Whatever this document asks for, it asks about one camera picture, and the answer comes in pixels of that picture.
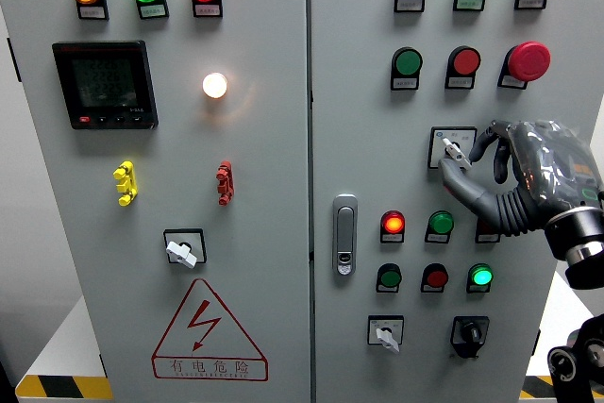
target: lightning bolt symbol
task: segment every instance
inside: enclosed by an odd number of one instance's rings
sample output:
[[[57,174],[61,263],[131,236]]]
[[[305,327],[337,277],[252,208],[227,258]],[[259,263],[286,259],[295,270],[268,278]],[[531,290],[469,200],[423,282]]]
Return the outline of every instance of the lightning bolt symbol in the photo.
[[[202,315],[202,313],[204,311],[206,311],[206,309],[208,308],[209,305],[210,305],[210,302],[208,300],[204,300],[204,302],[201,303],[201,306],[199,306],[199,309],[197,309],[195,316],[193,317],[193,319],[187,326],[187,328],[190,328],[190,327],[197,327],[197,326],[204,326],[204,325],[211,324],[210,328],[206,332],[206,335],[204,335],[199,342],[195,342],[195,344],[193,345],[193,351],[196,351],[203,346],[202,342],[204,341],[204,339],[206,337],[208,337],[208,335],[216,327],[218,322],[220,320],[222,320],[222,318],[212,318],[211,320],[206,320],[206,321],[202,321],[202,322],[198,321],[199,317]]]

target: digital power meter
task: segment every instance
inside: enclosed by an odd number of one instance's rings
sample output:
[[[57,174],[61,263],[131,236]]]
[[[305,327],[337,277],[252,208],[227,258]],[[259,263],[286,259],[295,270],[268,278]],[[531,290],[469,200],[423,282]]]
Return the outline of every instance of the digital power meter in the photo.
[[[53,53],[73,129],[158,124],[143,41],[56,42]]]

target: yellow black hazard stripe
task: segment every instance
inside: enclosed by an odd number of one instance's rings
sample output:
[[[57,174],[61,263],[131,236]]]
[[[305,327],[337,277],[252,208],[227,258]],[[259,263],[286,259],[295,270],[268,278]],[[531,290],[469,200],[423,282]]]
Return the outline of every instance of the yellow black hazard stripe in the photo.
[[[109,380],[105,377],[26,375],[17,386],[15,394],[38,398],[113,399]]]
[[[604,398],[604,386],[599,384],[592,385],[594,398]],[[522,386],[520,399],[528,398],[555,398],[554,386],[551,377],[526,377],[525,384]]]

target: gray robotic glove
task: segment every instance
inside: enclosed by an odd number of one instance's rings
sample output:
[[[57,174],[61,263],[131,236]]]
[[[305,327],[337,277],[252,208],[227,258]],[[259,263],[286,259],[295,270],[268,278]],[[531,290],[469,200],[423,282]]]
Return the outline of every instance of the gray robotic glove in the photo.
[[[603,287],[604,185],[589,147],[556,122],[493,120],[468,159],[480,160],[495,141],[495,181],[507,180],[512,158],[516,188],[491,193],[468,178],[457,162],[442,159],[439,168],[446,189],[506,236],[542,228],[554,257],[568,262],[571,287]]]

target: gray metal panel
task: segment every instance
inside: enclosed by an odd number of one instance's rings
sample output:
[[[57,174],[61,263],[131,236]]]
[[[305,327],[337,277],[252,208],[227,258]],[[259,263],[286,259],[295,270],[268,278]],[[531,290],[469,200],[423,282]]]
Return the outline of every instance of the gray metal panel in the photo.
[[[515,402],[537,335],[556,261],[543,232],[474,244],[476,217],[446,194],[427,169],[432,126],[485,128],[494,118],[559,119],[589,141],[604,93],[604,20],[599,0],[548,0],[543,11],[514,11],[514,0],[453,12],[453,0],[426,0],[421,14],[393,14],[394,0],[311,0],[318,402]],[[496,87],[506,53],[529,40],[552,55],[549,71],[524,92]],[[482,57],[475,89],[445,91],[446,63],[460,45]],[[417,92],[391,92],[394,51],[424,58]],[[469,175],[495,186],[492,154]],[[510,189],[495,188],[499,191]],[[331,270],[331,204],[359,200],[357,271]],[[405,242],[379,243],[387,210],[406,216]],[[450,244],[424,243],[429,216],[455,217]],[[394,262],[398,294],[376,294],[378,268]],[[424,268],[444,264],[443,294],[421,294]],[[471,265],[489,263],[489,294],[466,294]],[[400,355],[366,344],[367,316],[405,316]],[[457,357],[453,318],[486,315],[491,324],[479,359]]]
[[[108,22],[84,22],[74,0],[2,0],[115,399],[307,402],[306,0],[223,0],[222,20],[194,19],[191,0],[167,1],[167,20],[143,22],[134,0],[108,0]],[[107,40],[146,41],[157,130],[71,129],[51,43]],[[219,102],[201,92],[211,72],[229,81]],[[111,174],[126,159],[140,193],[121,208]],[[235,181],[224,208],[222,160]],[[167,263],[162,238],[185,227],[205,232],[208,262],[192,271]],[[266,356],[267,382],[154,378],[151,355],[198,277]],[[218,353],[249,348],[220,323],[207,343]]]

